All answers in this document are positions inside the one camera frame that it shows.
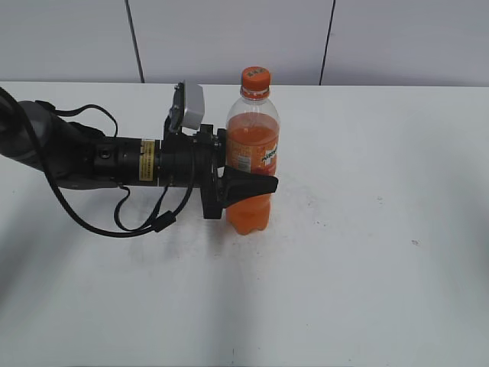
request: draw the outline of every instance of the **bottle neck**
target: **bottle neck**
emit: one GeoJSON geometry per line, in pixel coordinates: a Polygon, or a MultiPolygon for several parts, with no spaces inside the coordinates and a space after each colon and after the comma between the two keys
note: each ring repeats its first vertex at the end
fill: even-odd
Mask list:
{"type": "Polygon", "coordinates": [[[250,100],[250,101],[264,101],[270,95],[270,88],[266,88],[264,90],[255,91],[255,90],[249,90],[249,89],[244,88],[243,86],[241,86],[241,95],[246,100],[250,100]]]}

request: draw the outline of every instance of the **black cable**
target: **black cable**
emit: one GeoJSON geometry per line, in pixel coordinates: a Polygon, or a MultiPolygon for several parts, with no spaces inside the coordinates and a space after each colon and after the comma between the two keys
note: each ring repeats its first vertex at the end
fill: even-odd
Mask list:
{"type": "Polygon", "coordinates": [[[50,167],[49,164],[47,163],[46,156],[44,155],[42,147],[40,146],[39,139],[37,138],[34,128],[32,127],[31,120],[29,120],[29,118],[25,114],[25,111],[20,107],[17,101],[15,101],[15,99],[1,87],[0,87],[0,96],[2,96],[10,104],[10,106],[14,109],[14,113],[16,114],[16,116],[18,116],[19,119],[21,120],[22,125],[24,126],[25,131],[27,132],[31,140],[31,144],[34,150],[36,151],[37,156],[39,157],[39,162],[41,167],[43,168],[44,176],[46,177],[46,180],[49,183],[49,186],[53,191],[54,196],[58,199],[60,205],[63,207],[63,209],[65,209],[66,213],[68,213],[68,215],[76,223],[78,223],[84,229],[87,229],[88,231],[93,232],[97,235],[104,235],[106,237],[114,237],[114,238],[137,237],[140,235],[145,235],[146,233],[149,233],[154,230],[152,227],[148,227],[146,229],[142,229],[141,231],[130,232],[130,233],[105,231],[104,229],[100,229],[92,226],[91,224],[88,224],[87,222],[85,222],[85,220],[80,218],[78,214],[75,213],[73,208],[68,204],[65,197],[61,193],[60,188],[57,186],[56,179],[54,178],[54,176],[50,171],[50,167]]]}
{"type": "Polygon", "coordinates": [[[184,206],[187,204],[189,201],[190,195],[192,194],[193,190],[193,184],[196,180],[196,157],[193,152],[193,142],[189,140],[190,143],[190,161],[191,161],[191,171],[190,171],[190,181],[189,184],[186,188],[185,196],[183,197],[182,201],[180,202],[180,205],[173,211],[173,214],[177,216],[180,214],[184,206]]]}
{"type": "Polygon", "coordinates": [[[94,105],[94,104],[90,103],[88,105],[84,105],[84,106],[80,107],[79,109],[56,109],[56,107],[49,102],[46,102],[46,101],[35,101],[35,102],[37,104],[43,106],[49,112],[52,112],[53,114],[61,116],[61,117],[73,117],[73,116],[79,115],[80,113],[82,113],[83,111],[85,111],[87,109],[96,109],[96,110],[104,113],[107,117],[109,117],[112,120],[112,122],[114,122],[114,125],[115,125],[114,138],[117,137],[117,134],[119,132],[118,123],[117,123],[117,121],[115,121],[114,116],[112,116],[109,111],[107,111],[106,109],[104,109],[103,107],[101,107],[99,105],[94,105]]]}
{"type": "Polygon", "coordinates": [[[158,214],[160,213],[161,203],[163,202],[163,198],[167,194],[168,187],[169,184],[165,186],[164,191],[160,196],[160,199],[158,199],[158,201],[156,202],[153,211],[151,212],[150,216],[146,219],[146,221],[136,229],[128,229],[122,224],[120,214],[121,214],[122,205],[126,202],[127,199],[129,199],[129,196],[131,195],[131,190],[129,190],[129,187],[119,185],[119,188],[127,191],[128,193],[126,194],[126,196],[124,196],[121,199],[121,201],[117,203],[117,206],[114,209],[114,222],[117,225],[117,227],[119,227],[123,231],[134,232],[134,231],[138,231],[139,229],[143,229],[145,227],[150,226],[153,223],[153,221],[158,217],[158,214]]]}
{"type": "Polygon", "coordinates": [[[41,167],[43,168],[44,171],[44,176],[46,177],[47,182],[49,183],[49,186],[51,190],[53,191],[54,196],[58,199],[60,202],[60,205],[63,207],[63,209],[66,211],[66,213],[80,226],[82,226],[84,229],[87,229],[88,231],[95,233],[97,235],[103,235],[106,237],[112,237],[112,238],[131,238],[131,237],[138,237],[140,235],[145,235],[149,232],[155,231],[159,232],[165,228],[167,228],[170,224],[175,222],[175,217],[178,213],[181,212],[185,204],[187,203],[190,194],[192,193],[193,189],[193,184],[195,180],[195,157],[193,153],[193,143],[189,141],[190,143],[190,150],[191,150],[191,160],[192,160],[192,173],[191,173],[191,178],[189,182],[189,186],[187,187],[187,192],[185,197],[182,199],[182,202],[180,205],[176,208],[175,213],[172,213],[171,211],[166,212],[165,214],[158,216],[153,223],[151,223],[150,226],[144,228],[144,229],[139,229],[133,232],[112,232],[112,231],[106,231],[104,229],[97,228],[95,226],[92,226],[91,224],[87,223],[85,220],[83,220],[76,212],[73,210],[73,208],[70,206],[70,204],[66,201],[64,195],[61,193],[60,188],[57,185],[56,179],[52,175],[50,171],[49,164],[47,162],[46,156],[44,155],[44,152],[42,150],[42,147],[40,146],[39,139],[36,136],[36,133],[34,131],[34,128],[32,127],[31,120],[27,117],[25,114],[25,111],[20,107],[20,105],[17,103],[17,101],[10,95],[8,94],[3,88],[0,87],[0,96],[7,101],[12,109],[14,110],[14,113],[16,116],[19,117],[21,120],[22,125],[25,128],[25,131],[27,132],[32,146],[34,150],[36,151],[37,156],[39,157],[39,162],[41,167]]]}

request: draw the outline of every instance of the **cable connector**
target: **cable connector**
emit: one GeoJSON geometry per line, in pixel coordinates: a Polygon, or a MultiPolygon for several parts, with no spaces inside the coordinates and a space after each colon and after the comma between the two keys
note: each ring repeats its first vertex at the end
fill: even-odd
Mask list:
{"type": "Polygon", "coordinates": [[[158,216],[154,222],[153,225],[151,226],[153,230],[158,233],[163,231],[165,228],[168,226],[174,224],[176,222],[176,216],[173,214],[171,210],[168,210],[161,216],[158,216]]]}

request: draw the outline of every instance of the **bottle label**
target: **bottle label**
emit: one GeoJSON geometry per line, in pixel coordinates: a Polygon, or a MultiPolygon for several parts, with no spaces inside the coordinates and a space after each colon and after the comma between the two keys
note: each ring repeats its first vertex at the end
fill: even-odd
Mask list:
{"type": "Polygon", "coordinates": [[[243,145],[228,139],[228,164],[252,174],[275,174],[278,137],[265,145],[243,145]]]}

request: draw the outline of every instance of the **yellow label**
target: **yellow label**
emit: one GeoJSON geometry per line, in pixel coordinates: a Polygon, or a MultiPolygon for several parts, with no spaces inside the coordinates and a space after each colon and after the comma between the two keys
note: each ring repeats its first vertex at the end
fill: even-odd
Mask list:
{"type": "Polygon", "coordinates": [[[152,181],[154,170],[154,140],[141,140],[139,181],[152,181]]]}

